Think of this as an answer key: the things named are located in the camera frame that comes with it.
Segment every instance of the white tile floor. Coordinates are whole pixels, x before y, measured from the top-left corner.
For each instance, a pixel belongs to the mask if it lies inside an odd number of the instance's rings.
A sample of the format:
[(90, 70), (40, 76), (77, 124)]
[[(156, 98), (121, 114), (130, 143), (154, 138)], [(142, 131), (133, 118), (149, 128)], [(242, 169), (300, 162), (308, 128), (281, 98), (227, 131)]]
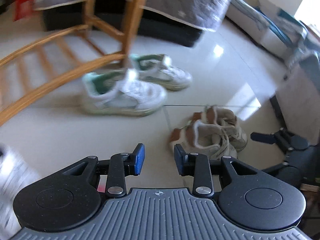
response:
[[(10, 12), (1, 15), (0, 58), (43, 35), (39, 16), (12, 23)], [(92, 39), (106, 52), (118, 47), (117, 42), (97, 31), (92, 33)], [(74, 37), (68, 43), (83, 61), (97, 56)], [(55, 56), (55, 50), (46, 47), (57, 69), (64, 68), (66, 62)], [(142, 142), (146, 146), (142, 174), (127, 178), (128, 187), (180, 187), (183, 180), (167, 139), (171, 129), (184, 125), (194, 111), (211, 104), (226, 106), (239, 116), (247, 134), (271, 133), (280, 128), (268, 98), (281, 83), (286, 68), (229, 21), (224, 20), (215, 33), (205, 32), (193, 48), (137, 37), (132, 52), (169, 54), (175, 65), (191, 72), (194, 83), (183, 91), (169, 92), (167, 106), (160, 111), (130, 118), (83, 114), (77, 100), (81, 86), (75, 80), (5, 123), (0, 128), (0, 142), (16, 148), (42, 176), (88, 155), (108, 159), (115, 153), (131, 152)], [(29, 57), (29, 70), (41, 84), (43, 73), (37, 70), (37, 60)], [(283, 155), (276, 146), (249, 140), (239, 159), (262, 169), (280, 163)]]

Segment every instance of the beige shoe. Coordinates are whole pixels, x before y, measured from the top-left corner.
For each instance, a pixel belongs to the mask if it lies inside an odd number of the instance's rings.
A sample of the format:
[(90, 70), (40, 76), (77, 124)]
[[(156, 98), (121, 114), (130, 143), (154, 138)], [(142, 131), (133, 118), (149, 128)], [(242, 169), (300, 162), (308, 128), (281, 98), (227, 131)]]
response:
[(209, 106), (203, 112), (193, 113), (192, 121), (199, 119), (203, 123), (222, 126), (229, 137), (230, 144), (233, 145), (237, 152), (242, 151), (247, 146), (247, 135), (241, 129), (237, 116), (231, 110)]
[(222, 127), (205, 124), (201, 120), (191, 122), (184, 128), (174, 129), (169, 143), (172, 151), (176, 144), (181, 144), (186, 153), (205, 154), (211, 160), (219, 160), (223, 155), (237, 158), (237, 152), (229, 143), (228, 136)]

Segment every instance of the wooden drying rack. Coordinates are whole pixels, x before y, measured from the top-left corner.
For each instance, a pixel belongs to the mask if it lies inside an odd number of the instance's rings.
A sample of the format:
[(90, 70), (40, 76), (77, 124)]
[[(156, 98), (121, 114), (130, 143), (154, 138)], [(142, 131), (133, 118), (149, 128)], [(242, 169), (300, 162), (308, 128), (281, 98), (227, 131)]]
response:
[[(119, 31), (94, 15), (95, 0), (86, 0), (83, 10), (85, 24), (53, 33), (45, 38), (39, 39), (27, 46), (24, 46), (21, 49), (18, 49), (17, 51), (0, 60), (0, 126), (39, 98), (45, 96), (49, 92), (64, 85), (65, 83), (77, 79), (83, 74), (102, 67), (112, 61), (124, 60), (128, 56), (132, 40), (137, 34), (143, 13), (142, 6), (145, 4), (145, 1), (146, 0), (132, 0), (132, 2), (127, 3), (123, 20), (123, 31)], [(101, 49), (99, 49), (99, 47), (97, 47), (88, 39), (88, 32), (91, 30), (92, 26), (97, 27), (112, 38), (121, 42), (122, 50), (112, 54), (105, 54)], [(63, 36), (70, 33), (75, 33), (78, 37), (83, 39), (100, 55), (100, 57), (95, 60), (82, 63), (72, 52), (63, 38)], [(57, 75), (43, 49), (43, 45), (51, 41), (56, 42), (63, 54), (75, 66), (74, 69), (61, 75)], [(38, 55), (39, 61), (48, 80), (47, 83), (35, 89), (31, 88), (23, 58), (23, 54), (31, 50), (35, 51)], [(11, 102), (9, 99), (9, 86), (5, 74), (5, 65), (13, 60), (16, 60), (18, 76), (24, 90), (24, 96), (17, 101)]]

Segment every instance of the tile grout line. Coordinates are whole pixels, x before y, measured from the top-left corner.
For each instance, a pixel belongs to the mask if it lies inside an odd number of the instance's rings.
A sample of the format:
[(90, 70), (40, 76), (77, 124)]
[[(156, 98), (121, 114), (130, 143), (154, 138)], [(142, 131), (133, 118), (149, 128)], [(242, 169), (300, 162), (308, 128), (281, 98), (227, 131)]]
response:
[(252, 74), (255, 76), (255, 78), (259, 81), (260, 85), (265, 89), (264, 85), (262, 84), (262, 82), (260, 81), (260, 79), (257, 77), (257, 75), (252, 71), (252, 69), (249, 67), (249, 65), (247, 64), (247, 62), (241, 57), (241, 55), (238, 53), (238, 51), (235, 49), (235, 47), (229, 42), (227, 41), (227, 39), (225, 39), (220, 33), (218, 33), (230, 46), (231, 48), (236, 52), (236, 54), (238, 54), (238, 56), (242, 59), (242, 61), (247, 65), (247, 67), (250, 69), (250, 71), (252, 72)]
[[(208, 105), (164, 105), (164, 106), (201, 106), (206, 107)], [(216, 105), (218, 107), (249, 107), (249, 108), (260, 108), (261, 106), (233, 106), (233, 105)]]
[[(194, 107), (206, 107), (208, 105), (164, 105), (166, 106), (194, 106)], [(216, 105), (218, 107), (248, 107), (248, 108), (260, 108), (260, 106), (236, 106), (236, 105)], [(28, 106), (26, 109), (53, 109), (53, 108), (80, 108), (80, 105), (74, 105), (74, 106)]]
[(171, 132), (172, 131), (172, 127), (171, 127), (171, 123), (170, 123), (170, 118), (169, 118), (169, 113), (167, 111), (167, 108), (166, 106), (163, 107), (163, 111), (164, 111), (164, 116), (167, 120), (167, 125), (168, 125), (168, 128), (169, 128), (169, 131)]

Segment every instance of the gray textured base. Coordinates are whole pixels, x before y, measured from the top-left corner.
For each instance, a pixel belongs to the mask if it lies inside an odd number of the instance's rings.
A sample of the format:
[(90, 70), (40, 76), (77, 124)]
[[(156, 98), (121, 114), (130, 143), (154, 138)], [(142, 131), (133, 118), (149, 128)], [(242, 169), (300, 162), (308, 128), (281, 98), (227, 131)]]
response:
[(78, 228), (59, 233), (36, 232), (23, 228), (12, 239), (304, 240), (309, 238), (297, 228), (278, 233), (244, 230), (225, 219), (212, 200), (196, 198), (186, 188), (135, 188), (123, 198), (108, 200), (96, 217)]

